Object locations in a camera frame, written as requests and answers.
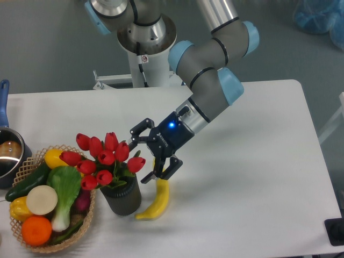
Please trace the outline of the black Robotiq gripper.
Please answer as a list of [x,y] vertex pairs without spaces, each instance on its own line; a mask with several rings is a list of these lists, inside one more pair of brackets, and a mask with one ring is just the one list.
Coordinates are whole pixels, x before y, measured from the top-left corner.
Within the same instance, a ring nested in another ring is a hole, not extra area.
[[[146,129],[151,129],[149,136],[141,137],[140,134]],[[145,118],[130,129],[130,134],[130,152],[138,144],[146,144],[155,157],[153,170],[141,180],[142,184],[147,184],[150,180],[169,180],[183,165],[183,161],[174,155],[175,152],[195,135],[179,120],[177,112],[172,112],[157,127],[154,127],[153,120]],[[169,166],[164,168],[166,158],[169,158]]]

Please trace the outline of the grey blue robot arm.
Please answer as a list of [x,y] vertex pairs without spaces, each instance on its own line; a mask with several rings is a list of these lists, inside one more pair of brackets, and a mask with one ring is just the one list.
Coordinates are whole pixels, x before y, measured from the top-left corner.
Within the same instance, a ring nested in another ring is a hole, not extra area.
[[155,157],[142,179],[168,180],[182,165],[175,152],[231,106],[244,92],[228,69],[231,61],[254,51],[257,28],[241,21],[232,1],[198,1],[211,39],[201,46],[176,41],[174,22],[160,11],[159,1],[86,1],[85,8],[102,34],[116,32],[127,52],[135,88],[166,87],[170,73],[191,96],[159,125],[146,119],[131,129],[130,149],[146,144]]

